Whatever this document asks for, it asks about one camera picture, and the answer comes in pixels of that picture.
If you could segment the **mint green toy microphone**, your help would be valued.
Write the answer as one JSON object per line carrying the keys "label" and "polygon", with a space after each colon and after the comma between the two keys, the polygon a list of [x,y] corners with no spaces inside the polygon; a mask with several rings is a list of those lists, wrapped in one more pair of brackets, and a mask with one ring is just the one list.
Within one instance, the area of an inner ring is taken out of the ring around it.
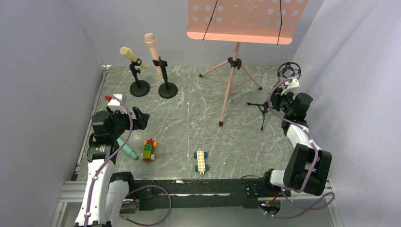
{"label": "mint green toy microphone", "polygon": [[136,154],[136,152],[128,145],[128,143],[126,143],[124,146],[122,146],[123,143],[124,143],[124,140],[123,140],[121,137],[119,137],[119,138],[117,139],[117,142],[118,142],[119,146],[122,147],[123,151],[124,151],[128,156],[130,156],[131,158],[133,158],[133,159],[135,159],[135,160],[138,160],[138,159],[139,159],[139,157],[138,157],[138,155]]}

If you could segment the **black shock mount stand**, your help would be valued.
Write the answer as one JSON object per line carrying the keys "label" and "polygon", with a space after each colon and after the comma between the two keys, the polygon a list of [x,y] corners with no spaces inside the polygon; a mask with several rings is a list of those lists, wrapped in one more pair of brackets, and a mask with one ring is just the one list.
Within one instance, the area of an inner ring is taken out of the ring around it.
{"label": "black shock mount stand", "polygon": [[[283,63],[279,66],[279,68],[277,70],[277,77],[278,77],[278,82],[276,83],[277,88],[273,89],[270,92],[271,96],[274,93],[282,92],[282,90],[284,88],[284,82],[291,80],[291,78],[296,78],[299,80],[301,77],[301,67],[299,64],[297,64],[295,62],[291,62],[291,61]],[[262,131],[266,115],[268,112],[271,111],[271,109],[273,109],[272,105],[271,105],[271,97],[262,104],[248,102],[247,105],[258,107],[260,112],[262,113],[262,118],[263,118],[262,125],[261,125],[261,131]],[[294,113],[284,113],[284,115],[288,116],[288,117],[294,117],[297,120],[299,117],[298,117],[298,113],[296,112],[295,104],[293,104],[293,107],[295,108]]]}

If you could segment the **black round-base mic stand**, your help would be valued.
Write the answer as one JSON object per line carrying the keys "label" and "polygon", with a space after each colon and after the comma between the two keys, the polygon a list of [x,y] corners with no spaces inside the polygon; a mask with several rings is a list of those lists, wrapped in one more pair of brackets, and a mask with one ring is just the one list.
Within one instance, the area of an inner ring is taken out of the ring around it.
{"label": "black round-base mic stand", "polygon": [[177,95],[178,88],[174,83],[168,82],[168,75],[166,71],[167,61],[161,60],[159,57],[158,60],[153,60],[153,64],[155,66],[159,66],[162,71],[162,77],[164,80],[164,84],[161,84],[158,88],[159,95],[164,99],[170,99]]}

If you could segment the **yellow toy microphone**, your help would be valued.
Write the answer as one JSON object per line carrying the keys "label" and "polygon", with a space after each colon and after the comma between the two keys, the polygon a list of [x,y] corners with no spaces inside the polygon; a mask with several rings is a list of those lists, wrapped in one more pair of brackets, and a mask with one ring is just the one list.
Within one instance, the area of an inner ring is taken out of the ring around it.
{"label": "yellow toy microphone", "polygon": [[125,46],[122,47],[120,49],[120,54],[122,57],[130,60],[131,62],[138,63],[140,67],[144,69],[148,68],[148,65],[144,63],[140,58],[138,58],[137,55],[132,52],[131,48]]}

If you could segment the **pink toy microphone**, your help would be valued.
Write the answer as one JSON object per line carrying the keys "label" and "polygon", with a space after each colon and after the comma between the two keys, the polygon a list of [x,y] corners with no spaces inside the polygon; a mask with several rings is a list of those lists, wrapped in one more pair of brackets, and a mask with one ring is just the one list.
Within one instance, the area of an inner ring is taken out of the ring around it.
{"label": "pink toy microphone", "polygon": [[159,61],[159,52],[157,48],[157,43],[154,35],[152,33],[147,33],[144,35],[145,43],[148,45],[152,60]]}

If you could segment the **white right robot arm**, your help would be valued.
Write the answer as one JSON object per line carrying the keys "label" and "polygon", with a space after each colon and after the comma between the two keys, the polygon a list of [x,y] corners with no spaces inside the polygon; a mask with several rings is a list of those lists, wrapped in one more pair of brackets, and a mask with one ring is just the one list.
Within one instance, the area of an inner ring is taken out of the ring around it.
{"label": "white right robot arm", "polygon": [[285,170],[271,168],[263,175],[263,186],[273,192],[285,187],[319,196],[324,190],[332,155],[316,145],[309,133],[305,117],[312,101],[306,93],[272,92],[269,96],[269,107],[284,113],[281,127],[294,148]]}

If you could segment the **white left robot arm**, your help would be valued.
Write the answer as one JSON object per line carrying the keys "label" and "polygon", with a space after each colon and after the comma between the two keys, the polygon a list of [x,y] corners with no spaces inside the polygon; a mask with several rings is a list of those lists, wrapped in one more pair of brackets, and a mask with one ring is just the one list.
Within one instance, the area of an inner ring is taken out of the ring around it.
{"label": "white left robot arm", "polygon": [[150,115],[132,108],[135,118],[119,110],[99,111],[92,115],[93,133],[87,152],[88,178],[76,227],[114,227],[123,201],[134,191],[131,172],[115,172],[118,138],[129,129],[144,130]]}

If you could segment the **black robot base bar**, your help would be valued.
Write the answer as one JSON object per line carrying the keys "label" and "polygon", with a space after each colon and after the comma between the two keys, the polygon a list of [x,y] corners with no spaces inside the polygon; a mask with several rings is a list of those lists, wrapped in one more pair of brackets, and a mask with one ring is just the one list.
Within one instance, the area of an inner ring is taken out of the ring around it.
{"label": "black robot base bar", "polygon": [[261,178],[135,180],[124,198],[139,203],[140,211],[172,208],[243,207],[256,209],[258,203],[279,193]]}

